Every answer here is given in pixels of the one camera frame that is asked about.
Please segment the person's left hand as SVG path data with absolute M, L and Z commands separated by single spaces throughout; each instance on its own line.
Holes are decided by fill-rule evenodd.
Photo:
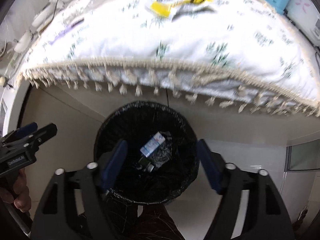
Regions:
M 25 168 L 20 169 L 19 175 L 12 185 L 14 197 L 7 189 L 1 188 L 1 199 L 8 204 L 14 204 L 21 212 L 28 212 L 31 209 L 31 198 L 27 186 Z

